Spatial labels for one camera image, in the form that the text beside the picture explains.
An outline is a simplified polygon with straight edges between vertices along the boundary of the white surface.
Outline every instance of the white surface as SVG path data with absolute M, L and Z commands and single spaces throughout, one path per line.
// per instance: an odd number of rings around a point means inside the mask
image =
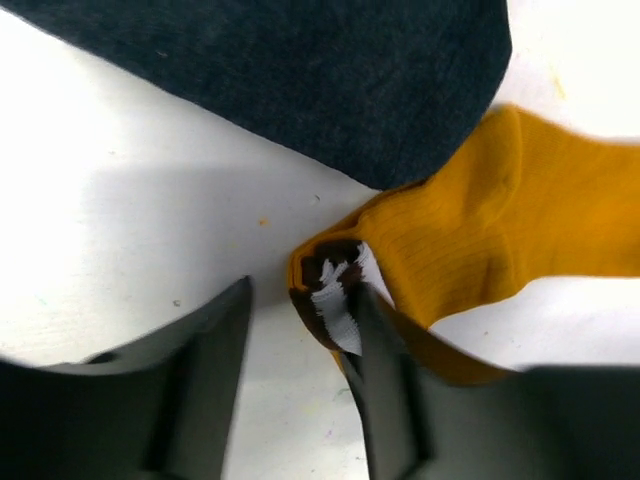
M 639 8 L 511 2 L 497 101 L 640 139 Z M 80 360 L 252 274 L 259 308 L 227 478 L 366 478 L 355 406 L 286 301 L 284 265 L 374 192 L 1 11 L 0 133 L 3 354 Z M 437 331 L 514 367 L 638 364 L 640 282 L 543 280 Z

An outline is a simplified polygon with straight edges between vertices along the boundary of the navy blue fabric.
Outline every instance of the navy blue fabric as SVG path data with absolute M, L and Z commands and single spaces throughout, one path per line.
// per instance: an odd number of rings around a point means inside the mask
M 359 182 L 437 172 L 511 55 L 505 0 L 0 0 Z

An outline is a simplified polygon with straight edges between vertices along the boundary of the mustard yellow fabric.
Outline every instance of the mustard yellow fabric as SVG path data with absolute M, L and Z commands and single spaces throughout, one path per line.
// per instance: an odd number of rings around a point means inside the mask
M 426 333 L 443 317 L 543 276 L 640 274 L 640 146 L 502 107 L 429 180 L 378 195 L 296 249 L 289 287 L 304 289 L 300 263 L 316 245 L 342 238 L 375 253 L 400 317 L 413 322 L 398 328 L 414 355 L 456 363 L 452 349 L 434 357 Z M 445 375 L 477 381 L 461 364 Z

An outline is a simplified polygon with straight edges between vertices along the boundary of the stain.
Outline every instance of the stain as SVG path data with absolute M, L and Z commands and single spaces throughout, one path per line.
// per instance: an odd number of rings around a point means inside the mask
M 551 70 L 551 81 L 553 82 L 553 88 L 556 90 L 556 95 L 560 97 L 562 100 L 567 99 L 567 92 L 562 86 L 562 82 L 560 82 L 560 77 L 558 76 L 558 72 L 554 67 L 549 67 Z
M 338 398 L 339 396 L 341 396 L 343 393 L 348 392 L 349 389 L 348 388 L 341 388 L 340 390 L 338 390 L 338 392 L 334 395 L 333 400 L 335 401 L 336 398 Z

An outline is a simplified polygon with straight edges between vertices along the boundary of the tabletop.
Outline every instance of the tabletop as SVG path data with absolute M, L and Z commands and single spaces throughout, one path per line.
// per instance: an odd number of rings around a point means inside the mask
M 640 142 L 640 6 L 509 2 L 495 104 Z M 79 361 L 256 280 L 229 479 L 365 479 L 357 410 L 289 304 L 301 242 L 376 194 L 0 10 L 0 352 Z M 434 330 L 488 361 L 640 364 L 640 280 L 553 278 Z

